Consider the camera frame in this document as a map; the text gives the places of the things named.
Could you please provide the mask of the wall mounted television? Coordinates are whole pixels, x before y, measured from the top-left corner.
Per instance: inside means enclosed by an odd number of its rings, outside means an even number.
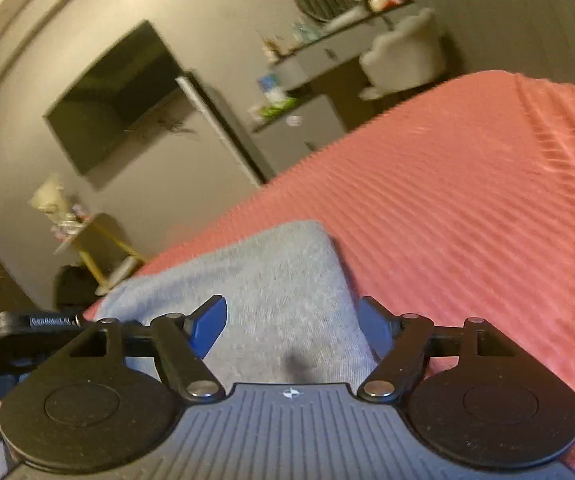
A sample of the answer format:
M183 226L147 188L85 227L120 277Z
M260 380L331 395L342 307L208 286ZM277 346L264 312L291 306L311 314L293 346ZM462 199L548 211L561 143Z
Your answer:
M90 65L45 114L76 171L84 176L127 139L130 129L177 88L176 58L148 21Z

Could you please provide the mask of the white fluffy chair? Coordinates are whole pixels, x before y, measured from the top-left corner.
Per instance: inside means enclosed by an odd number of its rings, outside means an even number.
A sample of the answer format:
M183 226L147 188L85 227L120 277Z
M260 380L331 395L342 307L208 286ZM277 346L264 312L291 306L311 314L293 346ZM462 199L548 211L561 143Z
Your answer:
M359 56L361 70L370 86L359 93L362 101L376 101L437 81L446 73L433 9L407 16L391 32L377 36Z

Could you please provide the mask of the yellow legged side table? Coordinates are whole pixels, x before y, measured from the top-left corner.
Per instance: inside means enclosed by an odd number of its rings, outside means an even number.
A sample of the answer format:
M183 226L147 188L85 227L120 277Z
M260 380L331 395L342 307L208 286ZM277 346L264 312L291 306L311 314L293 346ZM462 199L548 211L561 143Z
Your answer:
M65 234L53 255L76 255L97 283L96 295L106 296L140 270L148 258L131 245L123 228L105 212L97 212Z

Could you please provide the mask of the white blue container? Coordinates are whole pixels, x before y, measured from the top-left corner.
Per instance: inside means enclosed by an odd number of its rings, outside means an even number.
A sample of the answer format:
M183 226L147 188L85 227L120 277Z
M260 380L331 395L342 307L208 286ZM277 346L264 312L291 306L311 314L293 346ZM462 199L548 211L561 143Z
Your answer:
M283 106L289 99L289 96L284 92L276 77L272 74L258 78L257 84L264 96L266 96L267 101L273 106Z

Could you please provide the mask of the grey drawer cabinet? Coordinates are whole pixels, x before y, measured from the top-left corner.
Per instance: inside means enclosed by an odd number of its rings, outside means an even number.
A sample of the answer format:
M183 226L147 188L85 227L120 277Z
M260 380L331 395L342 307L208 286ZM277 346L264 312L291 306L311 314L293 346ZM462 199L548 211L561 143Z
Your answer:
M347 132L327 96L282 114L253 133L253 140L274 174L281 174Z

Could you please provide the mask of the white vase decoration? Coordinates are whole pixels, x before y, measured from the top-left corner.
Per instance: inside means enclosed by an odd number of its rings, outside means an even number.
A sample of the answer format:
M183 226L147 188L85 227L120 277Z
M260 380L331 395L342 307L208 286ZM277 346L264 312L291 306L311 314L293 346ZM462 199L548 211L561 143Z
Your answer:
M57 226L76 220L57 174L52 174L48 177L34 192L33 197L30 199L30 206L42 212Z

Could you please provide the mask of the grey vanity desk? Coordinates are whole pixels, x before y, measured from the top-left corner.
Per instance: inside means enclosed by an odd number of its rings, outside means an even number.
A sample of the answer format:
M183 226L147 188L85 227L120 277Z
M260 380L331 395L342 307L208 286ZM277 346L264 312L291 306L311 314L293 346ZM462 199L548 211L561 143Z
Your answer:
M377 36L391 32L401 20L419 11L417 3L408 2L335 30L282 58L271 67L271 74L283 90L301 88L330 70L359 58L361 53L371 48Z

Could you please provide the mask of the black bag on floor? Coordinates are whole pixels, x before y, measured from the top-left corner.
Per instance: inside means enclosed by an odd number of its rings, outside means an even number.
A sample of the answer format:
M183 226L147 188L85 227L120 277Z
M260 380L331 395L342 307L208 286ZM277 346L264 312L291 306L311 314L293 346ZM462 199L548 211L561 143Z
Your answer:
M59 312L82 312L97 301L97 288L86 266L62 266L54 281L54 307Z

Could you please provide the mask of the white tall standing panel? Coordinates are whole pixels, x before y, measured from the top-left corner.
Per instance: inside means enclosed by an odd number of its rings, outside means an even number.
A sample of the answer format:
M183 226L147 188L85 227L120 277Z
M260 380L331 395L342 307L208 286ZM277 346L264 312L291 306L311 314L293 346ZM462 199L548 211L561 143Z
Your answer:
M272 172L267 168L263 157L254 153L255 148L252 142L241 136L234 120L229 119L224 113L224 108L213 100L210 90L202 83L196 72L184 70L176 81L192 110L195 110L206 122L210 134L228 153L239 171L256 188L267 184L272 177Z

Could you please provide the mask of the grey sweatpants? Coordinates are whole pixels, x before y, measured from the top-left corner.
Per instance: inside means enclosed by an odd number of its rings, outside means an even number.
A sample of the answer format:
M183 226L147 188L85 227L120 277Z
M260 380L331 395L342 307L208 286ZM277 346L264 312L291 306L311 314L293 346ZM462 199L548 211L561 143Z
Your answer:
M216 252L141 275L106 296L96 318L149 324L189 314L211 296L227 325L204 362L225 388L237 382L358 387L375 365L331 237L294 221Z

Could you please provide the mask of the red ribbed bedspread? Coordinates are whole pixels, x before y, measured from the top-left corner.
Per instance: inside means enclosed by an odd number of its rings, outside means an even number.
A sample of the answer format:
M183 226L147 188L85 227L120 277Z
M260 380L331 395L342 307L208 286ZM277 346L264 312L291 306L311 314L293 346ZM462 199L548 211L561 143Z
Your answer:
M575 86L476 73L287 170L152 275L294 221L331 237L353 301L485 318L575 390ZM568 455L575 470L575 446Z

